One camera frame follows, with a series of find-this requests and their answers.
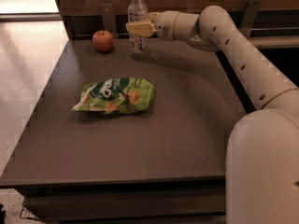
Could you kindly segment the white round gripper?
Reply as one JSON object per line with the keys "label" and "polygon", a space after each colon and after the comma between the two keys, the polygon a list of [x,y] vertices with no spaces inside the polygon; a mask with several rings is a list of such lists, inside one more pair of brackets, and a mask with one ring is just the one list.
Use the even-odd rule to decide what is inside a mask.
{"label": "white round gripper", "polygon": [[178,11],[150,12],[149,21],[134,21],[126,23],[126,30],[132,35],[151,37],[157,33],[162,40],[174,40],[175,21]]}

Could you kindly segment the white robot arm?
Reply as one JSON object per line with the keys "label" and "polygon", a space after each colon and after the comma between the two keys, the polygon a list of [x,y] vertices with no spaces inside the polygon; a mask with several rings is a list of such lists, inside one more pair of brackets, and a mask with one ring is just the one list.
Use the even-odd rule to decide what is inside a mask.
{"label": "white robot arm", "polygon": [[233,128],[226,153],[226,224],[299,224],[299,88],[218,6],[165,11],[126,25],[132,35],[222,51],[255,109]]}

